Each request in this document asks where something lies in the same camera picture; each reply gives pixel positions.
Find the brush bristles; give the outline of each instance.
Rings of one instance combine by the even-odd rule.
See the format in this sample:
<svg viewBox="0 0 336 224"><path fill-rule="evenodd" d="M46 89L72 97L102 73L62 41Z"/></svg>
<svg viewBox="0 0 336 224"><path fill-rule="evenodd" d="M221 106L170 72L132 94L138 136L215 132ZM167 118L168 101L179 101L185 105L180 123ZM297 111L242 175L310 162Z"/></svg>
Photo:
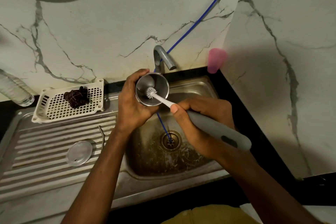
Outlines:
<svg viewBox="0 0 336 224"><path fill-rule="evenodd" d="M153 98L153 96L151 96L151 93L154 92L155 94L157 93L157 91L152 88L152 87L149 87L147 90L146 90L146 95L149 99Z"/></svg>

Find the white plastic basket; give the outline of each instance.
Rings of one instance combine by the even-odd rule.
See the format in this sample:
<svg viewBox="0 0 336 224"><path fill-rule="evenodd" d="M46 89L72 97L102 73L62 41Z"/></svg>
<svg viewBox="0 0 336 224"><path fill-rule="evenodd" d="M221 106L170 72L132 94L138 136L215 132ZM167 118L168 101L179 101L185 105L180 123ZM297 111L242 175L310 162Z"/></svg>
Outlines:
<svg viewBox="0 0 336 224"><path fill-rule="evenodd" d="M78 108L72 108L69 102L63 99L63 94L71 90L78 90L80 86L87 88L87 97L90 102ZM62 89L46 88L40 94L31 121L35 123L49 123L94 114L99 110L104 110L103 99L104 79L96 79L93 83Z"/></svg>

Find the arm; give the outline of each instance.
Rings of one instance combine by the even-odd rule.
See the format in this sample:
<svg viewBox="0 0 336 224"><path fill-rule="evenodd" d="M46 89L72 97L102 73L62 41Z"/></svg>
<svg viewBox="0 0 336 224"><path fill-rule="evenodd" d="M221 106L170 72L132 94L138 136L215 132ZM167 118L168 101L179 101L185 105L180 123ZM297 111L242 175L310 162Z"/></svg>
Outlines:
<svg viewBox="0 0 336 224"><path fill-rule="evenodd" d="M121 161L131 133L158 109L146 107L135 98L135 81L149 72L140 69L130 75L118 98L115 128L62 224L104 223L111 209Z"/></svg>
<svg viewBox="0 0 336 224"><path fill-rule="evenodd" d="M170 110L190 144L200 154L216 160L237 181L264 224L321 224L258 165L250 152L242 152L196 128L185 112L190 108L234 129L231 104L195 97L172 105Z"/></svg>

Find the hand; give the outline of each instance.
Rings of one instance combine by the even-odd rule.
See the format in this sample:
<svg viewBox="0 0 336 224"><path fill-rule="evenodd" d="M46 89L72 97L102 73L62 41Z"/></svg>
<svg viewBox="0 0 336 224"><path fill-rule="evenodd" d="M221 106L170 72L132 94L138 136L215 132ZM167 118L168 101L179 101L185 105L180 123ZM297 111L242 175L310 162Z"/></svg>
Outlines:
<svg viewBox="0 0 336 224"><path fill-rule="evenodd" d="M158 106L144 106L135 98L135 82L148 72L148 68L139 69L127 77L118 98L117 131L131 134L159 109Z"/></svg>
<svg viewBox="0 0 336 224"><path fill-rule="evenodd" d="M226 100L197 96L170 107L170 111L195 150L207 158L218 160L221 156L221 147L225 143L196 128L185 111L190 108L235 129L231 104Z"/></svg>

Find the ribbed drainboard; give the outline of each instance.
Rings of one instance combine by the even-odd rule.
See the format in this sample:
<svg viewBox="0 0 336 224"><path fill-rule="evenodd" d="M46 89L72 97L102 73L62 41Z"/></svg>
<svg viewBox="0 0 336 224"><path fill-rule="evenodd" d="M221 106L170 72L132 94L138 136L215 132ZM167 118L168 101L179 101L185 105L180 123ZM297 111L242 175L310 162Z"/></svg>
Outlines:
<svg viewBox="0 0 336 224"><path fill-rule="evenodd" d="M88 176L102 147L100 125L106 140L114 128L116 116L109 114L82 118L16 131L0 165L0 201L81 182ZM67 164L68 149L78 141L87 140L93 146L91 158L79 167Z"/></svg>

